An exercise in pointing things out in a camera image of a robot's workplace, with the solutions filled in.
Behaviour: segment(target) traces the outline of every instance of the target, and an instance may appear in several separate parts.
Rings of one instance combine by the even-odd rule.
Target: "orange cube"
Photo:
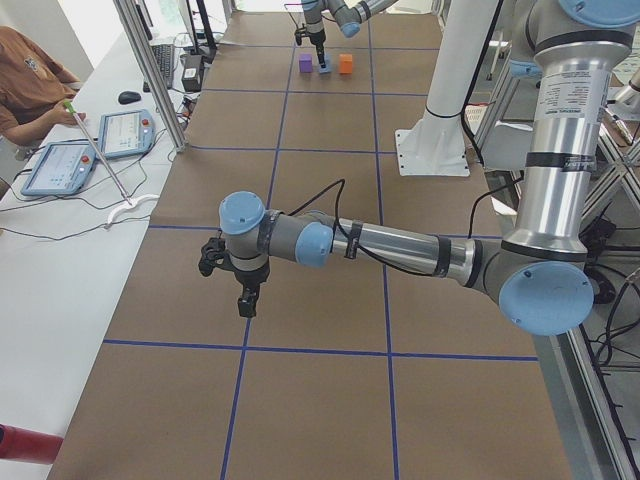
[[[338,71],[342,75],[353,73],[353,55],[350,53],[340,54],[340,67]]]

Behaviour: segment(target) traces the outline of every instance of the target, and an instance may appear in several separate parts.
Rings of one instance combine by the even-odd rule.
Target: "red object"
[[[61,445],[55,435],[0,425],[0,458],[51,465]]]

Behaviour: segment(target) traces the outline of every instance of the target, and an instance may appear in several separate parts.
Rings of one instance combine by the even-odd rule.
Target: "warning label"
[[[544,77],[535,119],[584,118],[587,123],[599,123],[607,103],[609,78],[605,70],[577,70]]]

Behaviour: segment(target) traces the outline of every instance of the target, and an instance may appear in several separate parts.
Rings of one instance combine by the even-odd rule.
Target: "purple cube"
[[[313,72],[313,61],[310,53],[301,53],[298,63],[300,64],[300,73]]]

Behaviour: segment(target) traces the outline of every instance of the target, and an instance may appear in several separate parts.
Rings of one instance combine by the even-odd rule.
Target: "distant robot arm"
[[[255,315],[269,256],[319,267],[330,253],[360,251],[486,293],[533,334],[560,334],[585,320],[593,290],[582,272],[581,212],[611,71],[631,51],[640,0],[521,1],[519,61],[528,48],[543,77],[515,229],[502,241],[449,239],[319,213],[292,217],[238,192],[221,204],[223,237],[203,247],[200,270],[234,272],[243,316]]]
[[[328,10],[340,27],[345,37],[351,38],[360,31],[360,24],[369,20],[373,15],[382,12],[398,0],[363,0],[353,8],[349,8],[343,0],[311,0],[302,2],[305,24],[295,32],[298,45],[302,45],[302,38],[308,37],[316,47],[320,67],[326,68],[324,42],[327,37],[324,32],[322,12]]]

